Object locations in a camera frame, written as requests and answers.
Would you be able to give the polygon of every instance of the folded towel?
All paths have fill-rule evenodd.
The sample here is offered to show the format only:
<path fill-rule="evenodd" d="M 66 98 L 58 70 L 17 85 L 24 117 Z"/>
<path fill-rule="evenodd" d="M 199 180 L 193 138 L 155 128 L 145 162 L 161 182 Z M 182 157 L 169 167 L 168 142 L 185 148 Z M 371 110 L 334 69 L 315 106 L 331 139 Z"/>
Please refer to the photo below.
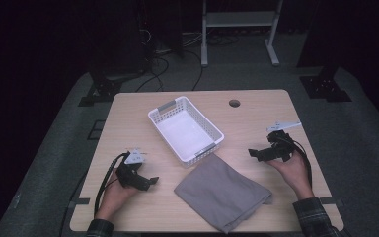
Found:
<path fill-rule="evenodd" d="M 175 188 L 175 193 L 216 229 L 229 233 L 272 193 L 211 153 Z"/>

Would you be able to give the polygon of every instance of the plaid sleeve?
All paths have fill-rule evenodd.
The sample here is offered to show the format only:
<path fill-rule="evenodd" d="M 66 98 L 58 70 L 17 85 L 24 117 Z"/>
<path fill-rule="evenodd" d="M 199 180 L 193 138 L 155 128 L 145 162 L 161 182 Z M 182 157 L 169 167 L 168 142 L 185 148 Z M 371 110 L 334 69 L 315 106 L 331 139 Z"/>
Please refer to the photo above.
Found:
<path fill-rule="evenodd" d="M 293 206 L 305 236 L 341 236 L 318 198 L 302 199 Z"/>
<path fill-rule="evenodd" d="M 94 219 L 86 232 L 87 237 L 111 237 L 114 225 L 103 219 Z"/>

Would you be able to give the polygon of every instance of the hole in table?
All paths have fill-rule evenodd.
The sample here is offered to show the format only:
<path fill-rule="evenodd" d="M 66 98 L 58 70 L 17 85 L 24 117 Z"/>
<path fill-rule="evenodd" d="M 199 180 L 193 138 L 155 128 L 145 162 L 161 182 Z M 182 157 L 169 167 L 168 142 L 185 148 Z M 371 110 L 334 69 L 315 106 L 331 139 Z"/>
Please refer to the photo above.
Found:
<path fill-rule="evenodd" d="M 233 108 L 238 108 L 240 107 L 241 103 L 238 100 L 230 100 L 229 105 Z"/>

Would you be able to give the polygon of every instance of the person's right hand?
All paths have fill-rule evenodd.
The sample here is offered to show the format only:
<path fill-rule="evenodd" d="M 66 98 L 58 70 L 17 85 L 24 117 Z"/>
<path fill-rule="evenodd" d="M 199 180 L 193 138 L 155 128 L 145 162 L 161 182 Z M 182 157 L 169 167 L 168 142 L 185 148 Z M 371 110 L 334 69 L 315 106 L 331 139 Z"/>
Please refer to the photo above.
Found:
<path fill-rule="evenodd" d="M 300 153 L 294 151 L 291 158 L 286 162 L 270 160 L 266 163 L 282 175 L 284 181 L 293 189 L 299 200 L 315 197 L 309 184 L 306 165 Z"/>

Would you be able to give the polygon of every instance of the black equipment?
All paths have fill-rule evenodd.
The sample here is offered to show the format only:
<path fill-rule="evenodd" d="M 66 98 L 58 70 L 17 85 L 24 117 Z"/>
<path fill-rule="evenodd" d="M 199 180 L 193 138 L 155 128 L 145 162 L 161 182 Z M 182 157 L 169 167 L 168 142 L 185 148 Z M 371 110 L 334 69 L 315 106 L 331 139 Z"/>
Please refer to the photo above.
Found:
<path fill-rule="evenodd" d="M 267 136 L 267 140 L 271 143 L 271 148 L 264 150 L 253 150 L 249 149 L 249 154 L 252 157 L 257 157 L 258 161 L 269 161 L 276 158 L 282 158 L 282 160 L 288 161 L 290 159 L 290 154 L 294 151 L 293 139 L 288 133 L 283 130 L 273 131 Z"/>
<path fill-rule="evenodd" d="M 119 158 L 122 157 L 122 161 L 118 168 L 116 169 L 116 176 L 119 182 L 123 187 L 132 186 L 137 188 L 141 191 L 147 191 L 150 187 L 150 185 L 156 184 L 156 182 L 159 180 L 159 177 L 151 178 L 150 180 L 147 180 L 146 178 L 139 176 L 137 174 L 138 168 L 142 165 L 142 163 L 135 163 L 135 164 L 125 164 L 125 160 L 127 160 L 128 156 L 130 155 L 130 152 L 127 151 L 127 153 L 122 153 L 118 155 L 115 159 L 113 159 L 109 169 L 107 170 L 106 175 L 104 176 L 103 182 L 100 185 L 100 189 L 98 190 L 97 197 L 95 198 L 95 206 L 94 206 L 94 215 L 97 213 L 98 209 L 100 208 L 100 199 L 101 196 L 106 189 L 106 187 L 109 185 L 107 184 L 107 180 L 109 179 L 111 173 L 113 172 L 114 166 Z"/>
<path fill-rule="evenodd" d="M 142 176 L 139 176 L 137 174 L 137 170 L 143 163 L 127 165 L 125 164 L 125 160 L 127 159 L 127 157 L 128 155 L 122 158 L 122 161 L 115 172 L 118 176 L 119 182 L 122 184 L 123 187 L 133 186 L 138 190 L 147 191 L 150 185 L 154 185 L 156 184 L 156 182 L 158 182 L 159 177 L 151 178 L 150 180 L 148 180 Z"/>
<path fill-rule="evenodd" d="M 267 140 L 271 143 L 271 147 L 264 150 L 248 149 L 252 157 L 256 157 L 259 162 L 270 161 L 276 158 L 282 158 L 283 162 L 287 162 L 291 158 L 291 153 L 296 150 L 300 153 L 306 165 L 310 187 L 312 186 L 312 168 L 307 158 L 306 151 L 297 141 L 293 140 L 284 130 L 271 132 L 267 136 Z"/>

